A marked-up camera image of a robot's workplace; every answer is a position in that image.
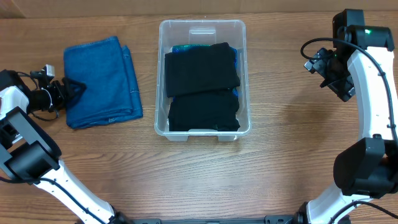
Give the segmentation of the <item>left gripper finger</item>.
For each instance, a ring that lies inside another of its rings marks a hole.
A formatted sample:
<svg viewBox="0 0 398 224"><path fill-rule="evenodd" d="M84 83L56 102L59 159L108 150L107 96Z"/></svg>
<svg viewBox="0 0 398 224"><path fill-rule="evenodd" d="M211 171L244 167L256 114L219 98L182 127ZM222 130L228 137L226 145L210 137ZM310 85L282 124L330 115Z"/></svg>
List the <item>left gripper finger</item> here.
<svg viewBox="0 0 398 224"><path fill-rule="evenodd" d="M67 90L86 90L86 85L71 78L64 77L62 82Z"/></svg>
<svg viewBox="0 0 398 224"><path fill-rule="evenodd" d="M77 88L77 89L65 89L64 92L64 107L72 107L78 103L81 96L85 92L85 88Z"/></svg>

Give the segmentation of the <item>blue denim jeans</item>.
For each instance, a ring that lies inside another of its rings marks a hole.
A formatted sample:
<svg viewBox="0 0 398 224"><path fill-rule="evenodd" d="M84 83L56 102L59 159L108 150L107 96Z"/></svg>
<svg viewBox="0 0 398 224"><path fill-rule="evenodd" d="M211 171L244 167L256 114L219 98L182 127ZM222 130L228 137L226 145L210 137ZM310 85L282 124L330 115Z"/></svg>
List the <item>blue denim jeans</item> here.
<svg viewBox="0 0 398 224"><path fill-rule="evenodd" d="M131 52L116 36L64 50L65 77L86 90L67 104L67 125L84 129L143 117Z"/></svg>

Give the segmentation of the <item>clear plastic storage bin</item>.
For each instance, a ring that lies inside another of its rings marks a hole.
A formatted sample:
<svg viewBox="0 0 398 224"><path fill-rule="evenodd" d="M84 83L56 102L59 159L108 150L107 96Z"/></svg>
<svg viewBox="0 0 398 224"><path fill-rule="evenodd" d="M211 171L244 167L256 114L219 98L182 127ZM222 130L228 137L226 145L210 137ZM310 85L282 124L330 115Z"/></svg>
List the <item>clear plastic storage bin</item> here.
<svg viewBox="0 0 398 224"><path fill-rule="evenodd" d="M212 129L191 129L189 131L169 130L169 109L172 99L167 97L165 84L165 54L175 45L212 45L226 42L237 50L237 74L241 81L237 87L239 109L236 119L237 131L215 131ZM216 136L219 141L235 141L251 130L251 109L249 95L248 59L246 47L246 25L232 20L164 20L159 26L159 50L157 62L157 88L155 98L154 129L169 141L187 141L190 136Z"/></svg>

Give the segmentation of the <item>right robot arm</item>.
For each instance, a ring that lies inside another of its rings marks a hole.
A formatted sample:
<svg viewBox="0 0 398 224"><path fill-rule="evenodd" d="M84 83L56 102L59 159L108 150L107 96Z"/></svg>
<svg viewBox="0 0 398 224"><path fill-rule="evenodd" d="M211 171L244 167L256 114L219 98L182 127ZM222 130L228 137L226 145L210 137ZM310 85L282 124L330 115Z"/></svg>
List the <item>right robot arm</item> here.
<svg viewBox="0 0 398 224"><path fill-rule="evenodd" d="M350 211L373 206L397 192L397 92L394 40L388 27L367 26L364 12L345 9L333 17L331 50L307 57L305 68L342 101L356 98L358 141L333 164L333 182L305 202L286 223L349 223Z"/></svg>

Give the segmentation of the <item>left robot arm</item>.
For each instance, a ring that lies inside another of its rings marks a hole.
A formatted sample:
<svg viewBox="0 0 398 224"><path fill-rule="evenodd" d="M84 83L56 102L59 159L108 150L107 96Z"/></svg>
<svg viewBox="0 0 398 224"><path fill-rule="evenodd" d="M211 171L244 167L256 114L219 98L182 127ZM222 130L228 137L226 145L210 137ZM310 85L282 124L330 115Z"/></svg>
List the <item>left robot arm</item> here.
<svg viewBox="0 0 398 224"><path fill-rule="evenodd" d="M66 167L55 141L33 120L35 111L57 113L86 86L73 92L73 80L55 81L46 65L28 77L36 88L22 80L25 73L1 71L1 170L10 184L29 184L42 189L77 215L82 223L130 223L130 219L98 198Z"/></svg>

